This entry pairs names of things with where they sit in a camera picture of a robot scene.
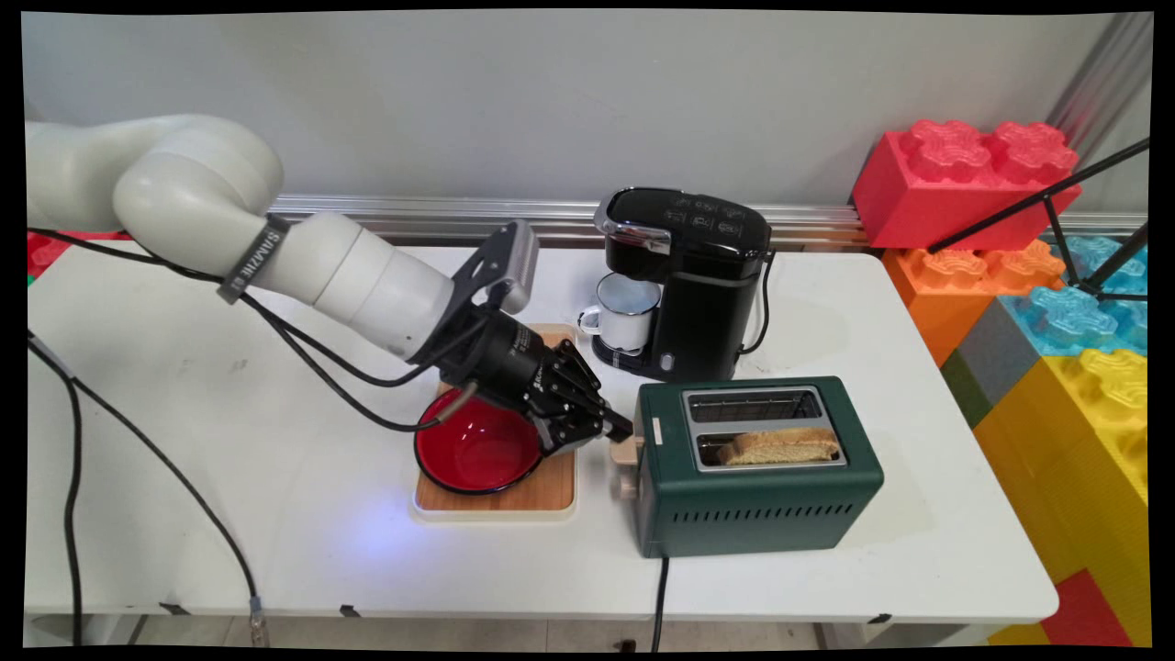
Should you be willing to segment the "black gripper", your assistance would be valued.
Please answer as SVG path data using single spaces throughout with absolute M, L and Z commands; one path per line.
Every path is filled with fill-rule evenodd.
M 633 436 L 633 423 L 604 400 L 599 378 L 573 342 L 550 348 L 506 313 L 471 310 L 441 326 L 437 367 L 450 386 L 474 382 L 483 400 L 532 414 L 540 457 L 573 452 L 599 436 Z

